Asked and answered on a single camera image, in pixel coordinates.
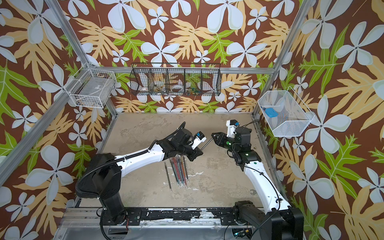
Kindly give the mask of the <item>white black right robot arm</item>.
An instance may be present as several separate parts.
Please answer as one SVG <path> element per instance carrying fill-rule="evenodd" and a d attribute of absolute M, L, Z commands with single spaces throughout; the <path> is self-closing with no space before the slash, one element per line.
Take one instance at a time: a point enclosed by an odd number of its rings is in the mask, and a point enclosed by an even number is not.
<path fill-rule="evenodd" d="M 227 133 L 212 134 L 215 144 L 226 149 L 250 179 L 263 205 L 260 210 L 250 201 L 236 202 L 235 220 L 254 227 L 251 240 L 301 240 L 304 215 L 290 205 L 269 177 L 260 156 L 252 149 L 251 132 L 246 127 L 228 127 Z"/>

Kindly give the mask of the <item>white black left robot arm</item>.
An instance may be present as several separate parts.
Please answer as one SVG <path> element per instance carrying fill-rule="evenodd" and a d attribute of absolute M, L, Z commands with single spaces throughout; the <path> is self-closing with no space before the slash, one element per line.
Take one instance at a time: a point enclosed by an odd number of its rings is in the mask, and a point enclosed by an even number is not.
<path fill-rule="evenodd" d="M 176 131 L 161 140 L 154 140 L 143 150 L 121 156 L 95 155 L 86 172 L 78 179 L 75 189 L 80 198 L 99 199 L 112 224 L 127 221 L 128 213 L 119 194 L 121 179 L 146 165 L 162 162 L 177 155 L 186 156 L 191 162 L 203 152 L 199 144 L 207 138 L 202 132 L 192 135 L 182 123 Z"/>

